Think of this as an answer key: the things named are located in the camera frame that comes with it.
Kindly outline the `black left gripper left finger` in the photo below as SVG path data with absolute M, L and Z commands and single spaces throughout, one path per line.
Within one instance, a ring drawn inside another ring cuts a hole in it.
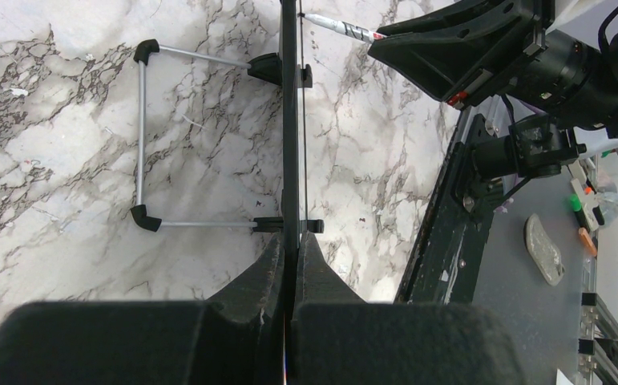
M 280 384 L 275 235 L 205 301 L 33 302 L 0 326 L 0 384 Z

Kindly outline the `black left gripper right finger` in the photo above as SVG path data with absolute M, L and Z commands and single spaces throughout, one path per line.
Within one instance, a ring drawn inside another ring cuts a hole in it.
M 523 384 L 514 343 L 463 304 L 363 301 L 305 233 L 291 321 L 292 384 Z

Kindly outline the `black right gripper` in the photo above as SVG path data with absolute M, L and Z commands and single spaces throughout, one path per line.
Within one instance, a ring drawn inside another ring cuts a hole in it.
M 561 31 L 545 38 L 531 1 L 459 1 L 379 27 L 386 38 L 368 54 L 440 102 L 510 92 L 567 124 L 618 128 L 618 34 L 606 34 L 617 15 L 602 22 L 596 49 Z

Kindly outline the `black whiteboard marker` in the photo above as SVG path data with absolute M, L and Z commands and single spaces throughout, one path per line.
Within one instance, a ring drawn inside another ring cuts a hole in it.
M 308 20 L 317 26 L 323 27 L 327 30 L 331 30 L 338 34 L 342 34 L 344 36 L 356 39 L 364 43 L 372 44 L 378 40 L 386 38 L 386 35 L 378 33 L 376 31 L 368 30 L 366 28 L 356 26 L 354 24 L 341 20 L 327 18 L 319 14 L 299 13 L 299 15 L 303 19 Z

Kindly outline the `black framed whiteboard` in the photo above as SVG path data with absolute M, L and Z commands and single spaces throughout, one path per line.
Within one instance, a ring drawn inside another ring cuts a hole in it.
M 281 80 L 283 129 L 283 217 L 287 254 L 299 249 L 300 157 L 298 127 L 297 1 L 281 2 Z

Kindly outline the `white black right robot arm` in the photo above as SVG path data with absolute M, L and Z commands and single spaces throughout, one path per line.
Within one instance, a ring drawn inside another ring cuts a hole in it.
M 437 203 L 469 213 L 501 204 L 492 181 L 559 174 L 585 150 L 576 128 L 618 138 L 618 33 L 603 20 L 591 47 L 553 30 L 551 1 L 461 1 L 379 28 L 368 53 L 433 99 L 460 110 L 498 96 L 508 112 L 518 100 L 535 108 L 511 120 L 499 138 L 474 134 L 451 153 Z

